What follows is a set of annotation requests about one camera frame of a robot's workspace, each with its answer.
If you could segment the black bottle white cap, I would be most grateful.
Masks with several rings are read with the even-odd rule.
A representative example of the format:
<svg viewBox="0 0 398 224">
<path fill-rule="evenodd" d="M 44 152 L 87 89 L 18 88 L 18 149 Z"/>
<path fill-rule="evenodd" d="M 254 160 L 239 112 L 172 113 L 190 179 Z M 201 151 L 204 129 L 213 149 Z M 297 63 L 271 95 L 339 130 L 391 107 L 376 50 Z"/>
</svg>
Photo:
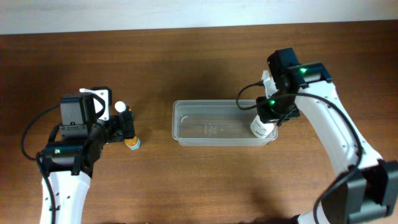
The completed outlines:
<svg viewBox="0 0 398 224">
<path fill-rule="evenodd" d="M 114 104 L 114 108 L 118 112 L 119 120 L 123 124 L 132 123 L 133 122 L 134 114 L 133 114 L 132 110 L 130 109 L 130 107 L 128 107 L 128 105 L 125 104 L 125 102 L 117 101 Z"/>
</svg>

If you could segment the white squeeze bottle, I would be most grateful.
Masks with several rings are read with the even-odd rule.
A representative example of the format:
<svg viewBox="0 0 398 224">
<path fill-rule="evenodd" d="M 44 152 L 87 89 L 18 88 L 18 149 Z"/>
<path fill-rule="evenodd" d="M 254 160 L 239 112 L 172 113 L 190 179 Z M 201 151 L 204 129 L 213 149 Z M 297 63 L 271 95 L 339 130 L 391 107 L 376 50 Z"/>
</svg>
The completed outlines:
<svg viewBox="0 0 398 224">
<path fill-rule="evenodd" d="M 256 115 L 250 125 L 250 129 L 257 138 L 264 139 L 274 130 L 274 123 L 263 123 L 259 115 Z"/>
</svg>

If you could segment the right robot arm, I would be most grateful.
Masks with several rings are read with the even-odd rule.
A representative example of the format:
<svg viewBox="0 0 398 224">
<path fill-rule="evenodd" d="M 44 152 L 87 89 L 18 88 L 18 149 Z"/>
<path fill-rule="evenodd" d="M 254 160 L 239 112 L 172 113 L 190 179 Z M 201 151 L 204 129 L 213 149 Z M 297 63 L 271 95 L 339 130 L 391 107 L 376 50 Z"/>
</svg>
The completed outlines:
<svg viewBox="0 0 398 224">
<path fill-rule="evenodd" d="M 397 162 L 386 162 L 363 138 L 344 109 L 331 75 L 320 62 L 301 64 L 293 49 L 267 58 L 271 74 L 265 96 L 256 100 L 252 129 L 281 125 L 304 114 L 328 154 L 335 180 L 312 211 L 292 223 L 364 223 L 393 214 L 397 202 Z"/>
</svg>

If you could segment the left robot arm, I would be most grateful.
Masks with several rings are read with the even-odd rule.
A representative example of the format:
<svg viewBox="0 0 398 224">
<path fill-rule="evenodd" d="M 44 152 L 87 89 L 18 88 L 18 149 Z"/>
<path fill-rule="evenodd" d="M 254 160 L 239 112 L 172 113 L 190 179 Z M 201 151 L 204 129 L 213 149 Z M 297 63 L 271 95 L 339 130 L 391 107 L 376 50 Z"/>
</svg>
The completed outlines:
<svg viewBox="0 0 398 224">
<path fill-rule="evenodd" d="M 36 155 L 42 174 L 41 223 L 81 223 L 94 164 L 106 144 L 138 142 L 133 113 L 124 102 L 109 103 L 94 93 L 65 95 L 60 102 L 62 122 Z"/>
</svg>

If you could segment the clear plastic container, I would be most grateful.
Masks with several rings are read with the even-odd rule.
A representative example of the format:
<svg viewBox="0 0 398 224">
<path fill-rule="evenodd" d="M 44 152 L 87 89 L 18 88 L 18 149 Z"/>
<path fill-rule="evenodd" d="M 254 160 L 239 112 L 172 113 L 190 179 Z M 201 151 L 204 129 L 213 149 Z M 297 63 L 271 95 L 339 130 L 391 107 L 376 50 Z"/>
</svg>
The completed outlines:
<svg viewBox="0 0 398 224">
<path fill-rule="evenodd" d="M 265 146 L 278 127 L 257 138 L 250 125 L 256 110 L 241 110 L 234 100 L 178 100 L 173 105 L 172 136 L 181 146 Z"/>
</svg>

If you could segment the gold lid small jar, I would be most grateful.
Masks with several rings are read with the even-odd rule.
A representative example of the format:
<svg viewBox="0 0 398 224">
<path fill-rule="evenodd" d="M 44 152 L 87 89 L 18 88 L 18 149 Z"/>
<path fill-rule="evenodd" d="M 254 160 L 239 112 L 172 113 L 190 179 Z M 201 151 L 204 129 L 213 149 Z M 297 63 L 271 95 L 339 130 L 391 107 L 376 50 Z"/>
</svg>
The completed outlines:
<svg viewBox="0 0 398 224">
<path fill-rule="evenodd" d="M 125 139 L 124 143 L 132 151 L 139 149 L 140 145 L 141 145 L 141 141 L 137 136 L 134 136 L 133 138 L 130 138 L 130 139 Z"/>
</svg>

